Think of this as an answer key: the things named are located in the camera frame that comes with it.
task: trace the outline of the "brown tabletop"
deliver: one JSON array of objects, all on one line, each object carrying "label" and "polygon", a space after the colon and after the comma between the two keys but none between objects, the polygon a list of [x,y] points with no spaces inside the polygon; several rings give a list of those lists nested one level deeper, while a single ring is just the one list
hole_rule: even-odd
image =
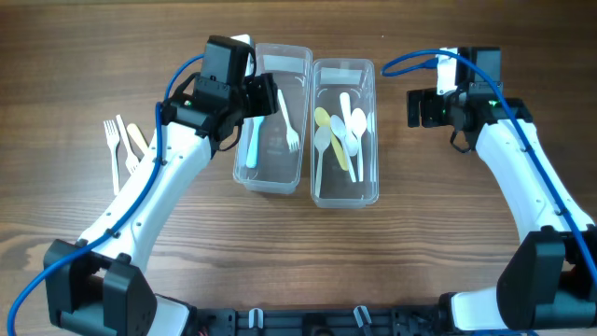
[{"label": "brown tabletop", "polygon": [[[0,325],[49,244],[74,242],[112,201],[102,121],[122,114],[148,137],[173,71],[213,34],[305,46],[314,59],[371,59],[378,70],[418,49],[499,46],[506,95],[527,104],[564,185],[597,217],[596,9],[545,0],[0,7]],[[450,128],[407,127],[406,91],[435,86],[435,75],[378,76],[381,195],[366,209],[315,206],[309,151],[290,196],[247,191],[232,179],[234,153],[218,154],[156,242],[154,291],[201,308],[297,309],[433,303],[493,286],[519,239],[492,172],[451,148]],[[47,314],[41,287],[22,306],[20,335],[64,334]]]}]

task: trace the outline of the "clear plastic container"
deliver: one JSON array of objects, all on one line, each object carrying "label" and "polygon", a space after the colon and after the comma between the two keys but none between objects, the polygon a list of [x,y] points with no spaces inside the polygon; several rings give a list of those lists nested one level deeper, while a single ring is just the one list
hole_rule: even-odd
[{"label": "clear plastic container", "polygon": [[257,74],[269,72],[283,93],[288,119],[298,135],[291,150],[282,111],[267,116],[258,128],[254,148],[255,119],[246,119],[236,150],[234,179],[253,191],[289,194],[300,180],[312,76],[312,52],[304,47],[257,44]]},{"label": "clear plastic container", "polygon": [[[328,115],[339,116],[345,122],[340,106],[340,94],[350,95],[351,110],[361,108],[368,119],[368,128],[361,137],[363,150],[363,182],[359,182],[357,156],[350,158],[356,182],[349,172],[340,167],[340,161],[330,145],[322,160],[322,178],[319,196],[316,195],[315,175],[319,152],[314,135],[319,126],[315,109],[323,107]],[[375,103],[375,68],[369,60],[322,59],[313,64],[311,109],[311,194],[319,207],[361,208],[375,203],[380,195],[377,118]]]}]

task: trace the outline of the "wooden table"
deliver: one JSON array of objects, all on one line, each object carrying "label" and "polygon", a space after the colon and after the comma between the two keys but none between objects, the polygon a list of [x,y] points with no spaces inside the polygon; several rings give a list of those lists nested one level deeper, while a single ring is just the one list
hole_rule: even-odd
[{"label": "wooden table", "polygon": [[[75,241],[113,199],[102,120],[122,114],[149,134],[173,71],[212,34],[306,46],[315,59],[368,58],[377,69],[417,49],[500,46],[507,96],[524,99],[562,181],[597,217],[595,9],[545,0],[0,7],[2,325],[50,242]],[[290,196],[245,190],[232,180],[234,153],[218,154],[161,232],[150,285],[236,309],[433,303],[494,285],[519,244],[516,226],[478,155],[451,148],[451,129],[407,127],[406,91],[433,86],[433,71],[377,78],[381,196],[366,209],[315,206],[309,151]],[[64,334],[48,322],[43,287],[18,330]]]}]

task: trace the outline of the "yellow spoon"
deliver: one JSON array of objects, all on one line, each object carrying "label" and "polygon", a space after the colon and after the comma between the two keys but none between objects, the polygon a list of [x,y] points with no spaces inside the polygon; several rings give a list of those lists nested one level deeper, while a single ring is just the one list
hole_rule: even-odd
[{"label": "yellow spoon", "polygon": [[[327,114],[327,111],[324,110],[323,107],[315,108],[315,123],[319,127],[329,127],[331,122],[331,117]],[[340,164],[340,168],[344,171],[348,171],[348,165],[346,164],[346,157],[344,156],[344,151],[342,150],[342,145],[338,142],[336,135],[332,134],[332,147],[334,147],[334,152],[336,153],[336,158],[338,158],[338,163]]]}]

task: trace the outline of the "white fork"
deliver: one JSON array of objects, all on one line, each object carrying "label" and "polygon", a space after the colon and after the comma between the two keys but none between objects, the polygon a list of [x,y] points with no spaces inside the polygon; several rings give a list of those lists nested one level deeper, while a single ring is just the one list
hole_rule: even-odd
[{"label": "white fork", "polygon": [[286,141],[288,142],[288,148],[291,152],[297,151],[300,148],[299,134],[292,129],[292,126],[290,126],[286,102],[284,100],[284,96],[282,95],[282,90],[280,89],[278,89],[278,103],[280,103],[280,109],[282,109],[282,115],[286,121]]},{"label": "white fork", "polygon": [[118,135],[118,129],[114,121],[104,121],[105,138],[108,141],[108,147],[110,148],[110,154],[112,155],[112,185],[114,186],[114,195],[118,195],[120,186],[118,183],[118,157],[117,150],[118,144],[120,143],[120,135]]},{"label": "white fork", "polygon": [[129,173],[132,175],[139,165],[139,158],[132,152],[129,135],[127,134],[127,129],[124,127],[124,122],[122,122],[122,117],[120,115],[116,116],[116,122],[120,128],[120,136],[122,136],[124,147],[127,148],[127,160],[125,160],[124,163],[126,164]]}]

